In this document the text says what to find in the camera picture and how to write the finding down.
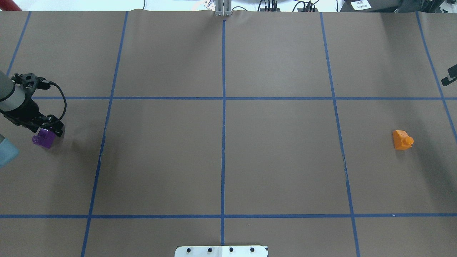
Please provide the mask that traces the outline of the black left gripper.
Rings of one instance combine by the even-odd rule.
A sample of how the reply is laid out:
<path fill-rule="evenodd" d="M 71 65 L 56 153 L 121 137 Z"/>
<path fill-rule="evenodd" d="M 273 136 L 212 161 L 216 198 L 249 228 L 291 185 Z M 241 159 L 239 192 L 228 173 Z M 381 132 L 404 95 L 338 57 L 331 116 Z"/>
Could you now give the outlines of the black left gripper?
<path fill-rule="evenodd" d="M 48 129 L 61 137 L 64 133 L 64 124 L 56 122 L 49 126 L 49 123 L 55 121 L 55 117 L 44 116 L 39 111 L 39 106 L 33 101 L 28 100 L 16 109 L 7 111 L 6 107 L 1 106 L 3 116 L 16 126 L 26 127 L 31 132 L 36 133 L 39 129 Z"/>

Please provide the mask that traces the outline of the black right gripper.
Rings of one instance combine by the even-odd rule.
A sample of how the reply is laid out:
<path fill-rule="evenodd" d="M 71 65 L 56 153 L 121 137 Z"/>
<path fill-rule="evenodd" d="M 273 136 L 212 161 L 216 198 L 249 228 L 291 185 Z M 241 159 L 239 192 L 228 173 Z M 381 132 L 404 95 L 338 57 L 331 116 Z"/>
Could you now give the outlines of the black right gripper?
<path fill-rule="evenodd" d="M 442 86 L 446 87 L 456 81 L 457 79 L 457 65 L 447 69 L 447 76 L 441 80 Z"/>

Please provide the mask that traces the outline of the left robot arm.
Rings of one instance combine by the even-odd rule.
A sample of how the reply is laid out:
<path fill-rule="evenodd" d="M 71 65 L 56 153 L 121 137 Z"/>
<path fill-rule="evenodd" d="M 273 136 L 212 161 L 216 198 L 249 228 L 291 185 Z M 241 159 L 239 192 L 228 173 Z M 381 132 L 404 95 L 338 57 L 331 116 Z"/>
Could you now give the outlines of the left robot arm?
<path fill-rule="evenodd" d="M 32 99 L 37 89 L 48 90 L 55 86 L 62 96 L 64 108 L 60 117 L 44 115 Z M 50 149 L 56 138 L 64 133 L 62 119 L 67 111 L 67 100 L 60 86 L 34 73 L 18 74 L 8 77 L 1 72 L 1 115 L 16 126 L 26 127 L 35 133 L 32 142 L 42 148 Z"/>

